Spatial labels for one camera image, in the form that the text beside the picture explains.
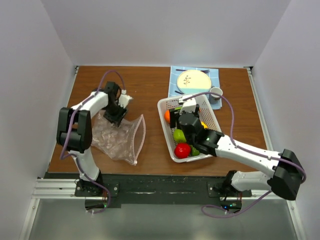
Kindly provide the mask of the yellow fake lemon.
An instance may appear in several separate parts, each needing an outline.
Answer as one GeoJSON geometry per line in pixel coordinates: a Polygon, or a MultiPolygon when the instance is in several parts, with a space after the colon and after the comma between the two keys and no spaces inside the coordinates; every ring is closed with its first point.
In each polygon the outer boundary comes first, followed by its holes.
{"type": "Polygon", "coordinates": [[[208,128],[208,126],[207,126],[203,121],[201,122],[201,125],[202,125],[205,129],[208,128]]]}

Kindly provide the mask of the white plastic basket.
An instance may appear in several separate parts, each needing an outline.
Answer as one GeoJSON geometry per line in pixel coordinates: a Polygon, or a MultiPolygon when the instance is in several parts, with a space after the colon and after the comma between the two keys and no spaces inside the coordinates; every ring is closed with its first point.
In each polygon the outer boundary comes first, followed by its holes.
{"type": "Polygon", "coordinates": [[[224,134],[205,95],[163,98],[157,109],[174,162],[193,162],[217,155],[218,141],[224,134]]]}

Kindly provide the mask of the orange fake fruit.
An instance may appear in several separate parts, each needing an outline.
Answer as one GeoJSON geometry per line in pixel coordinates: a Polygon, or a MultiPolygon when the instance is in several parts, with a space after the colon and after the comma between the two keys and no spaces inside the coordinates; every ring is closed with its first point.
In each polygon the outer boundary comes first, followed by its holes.
{"type": "Polygon", "coordinates": [[[166,110],[165,113],[164,113],[164,119],[165,121],[169,124],[170,123],[170,111],[169,110],[166,110]]]}

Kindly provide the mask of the red fake apple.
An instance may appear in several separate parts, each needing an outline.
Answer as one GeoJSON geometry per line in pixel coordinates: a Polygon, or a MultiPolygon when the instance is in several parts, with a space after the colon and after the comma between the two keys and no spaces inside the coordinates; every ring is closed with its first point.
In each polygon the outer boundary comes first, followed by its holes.
{"type": "Polygon", "coordinates": [[[174,154],[178,159],[188,158],[191,153],[191,147],[187,143],[178,143],[174,149],[174,154]]]}

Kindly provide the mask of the orange green fake mango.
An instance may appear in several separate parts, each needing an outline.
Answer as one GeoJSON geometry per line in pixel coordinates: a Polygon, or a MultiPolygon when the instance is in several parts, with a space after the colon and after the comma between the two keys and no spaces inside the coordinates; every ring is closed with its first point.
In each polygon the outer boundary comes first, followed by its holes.
{"type": "Polygon", "coordinates": [[[191,148],[190,155],[191,155],[192,157],[195,157],[195,156],[199,156],[199,155],[200,155],[200,151],[197,150],[195,147],[193,147],[192,145],[190,145],[190,148],[191,148]]]}

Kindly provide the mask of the clear zip top bag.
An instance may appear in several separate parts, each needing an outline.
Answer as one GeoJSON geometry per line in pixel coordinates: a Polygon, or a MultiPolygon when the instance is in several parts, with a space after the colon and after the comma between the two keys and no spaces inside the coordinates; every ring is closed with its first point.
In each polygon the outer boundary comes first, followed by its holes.
{"type": "Polygon", "coordinates": [[[125,161],[134,166],[146,137],[144,115],[133,121],[123,119],[117,127],[103,117],[104,113],[101,110],[95,117],[91,145],[114,161],[125,161]]]}

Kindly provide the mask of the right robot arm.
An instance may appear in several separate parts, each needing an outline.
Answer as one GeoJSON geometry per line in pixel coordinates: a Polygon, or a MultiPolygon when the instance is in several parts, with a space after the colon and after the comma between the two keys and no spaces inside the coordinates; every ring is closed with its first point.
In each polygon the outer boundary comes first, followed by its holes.
{"type": "Polygon", "coordinates": [[[199,112],[169,110],[170,126],[182,130],[187,144],[201,154],[234,160],[255,169],[253,172],[231,170],[215,189],[233,197],[244,191],[265,190],[293,201],[305,181],[306,173],[294,152],[268,151],[233,140],[222,132],[204,128],[199,112]]]}

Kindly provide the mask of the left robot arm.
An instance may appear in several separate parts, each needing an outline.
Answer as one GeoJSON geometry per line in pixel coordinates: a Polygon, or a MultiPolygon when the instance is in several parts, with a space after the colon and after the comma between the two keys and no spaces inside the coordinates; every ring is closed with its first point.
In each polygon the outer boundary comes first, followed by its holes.
{"type": "Polygon", "coordinates": [[[103,89],[93,90],[80,103],[59,111],[56,142],[62,146],[60,159],[73,158],[79,171],[78,188],[90,196],[99,196],[107,191],[91,152],[92,117],[104,110],[106,120],[118,127],[132,99],[125,89],[109,81],[103,89]]]}

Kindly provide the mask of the small white cup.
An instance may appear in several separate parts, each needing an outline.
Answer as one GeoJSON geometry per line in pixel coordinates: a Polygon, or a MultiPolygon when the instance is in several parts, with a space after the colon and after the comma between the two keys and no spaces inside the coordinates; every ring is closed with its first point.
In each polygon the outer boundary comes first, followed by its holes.
{"type": "Polygon", "coordinates": [[[213,86],[209,92],[210,92],[210,95],[208,99],[210,104],[211,105],[217,104],[221,99],[221,96],[223,95],[222,89],[219,87],[213,86]]]}

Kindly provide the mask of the blue checkered cloth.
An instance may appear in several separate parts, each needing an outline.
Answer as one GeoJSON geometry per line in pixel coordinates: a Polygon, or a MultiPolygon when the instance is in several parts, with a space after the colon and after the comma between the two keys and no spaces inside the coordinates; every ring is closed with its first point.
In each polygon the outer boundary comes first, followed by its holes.
{"type": "Polygon", "coordinates": [[[175,65],[170,67],[168,97],[209,92],[212,88],[220,87],[218,68],[175,65]]]}

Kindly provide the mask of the cream and blue plate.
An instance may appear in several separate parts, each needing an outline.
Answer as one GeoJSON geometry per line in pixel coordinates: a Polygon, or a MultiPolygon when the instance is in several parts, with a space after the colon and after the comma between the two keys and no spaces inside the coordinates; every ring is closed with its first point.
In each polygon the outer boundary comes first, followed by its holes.
{"type": "Polygon", "coordinates": [[[209,91],[212,87],[212,81],[203,72],[184,71],[178,76],[176,85],[184,94],[197,94],[209,91]]]}

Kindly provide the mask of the purple plastic fork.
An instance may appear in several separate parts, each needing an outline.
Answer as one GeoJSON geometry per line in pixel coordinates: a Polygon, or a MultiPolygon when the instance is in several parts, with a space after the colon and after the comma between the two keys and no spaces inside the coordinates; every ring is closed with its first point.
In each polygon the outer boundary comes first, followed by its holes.
{"type": "Polygon", "coordinates": [[[177,72],[190,72],[190,71],[196,71],[196,72],[202,72],[204,74],[208,74],[210,73],[209,69],[205,69],[205,70],[198,70],[198,69],[175,69],[177,72]]]}

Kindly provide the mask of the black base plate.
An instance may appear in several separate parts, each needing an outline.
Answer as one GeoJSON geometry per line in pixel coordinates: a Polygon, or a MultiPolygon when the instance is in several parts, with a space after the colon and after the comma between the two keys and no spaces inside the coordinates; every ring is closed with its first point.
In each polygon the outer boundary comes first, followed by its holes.
{"type": "Polygon", "coordinates": [[[227,197],[238,196],[222,189],[224,181],[222,176],[102,174],[98,183],[109,190],[110,201],[101,187],[82,179],[75,180],[74,195],[85,198],[87,210],[136,204],[219,204],[227,197]]]}

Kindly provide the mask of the aluminium frame rail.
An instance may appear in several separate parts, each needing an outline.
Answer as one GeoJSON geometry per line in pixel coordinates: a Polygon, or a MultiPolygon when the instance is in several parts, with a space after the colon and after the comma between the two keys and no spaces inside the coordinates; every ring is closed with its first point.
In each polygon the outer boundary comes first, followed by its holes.
{"type": "Polygon", "coordinates": [[[36,180],[32,192],[33,199],[74,199],[76,179],[44,179],[36,180]]]}

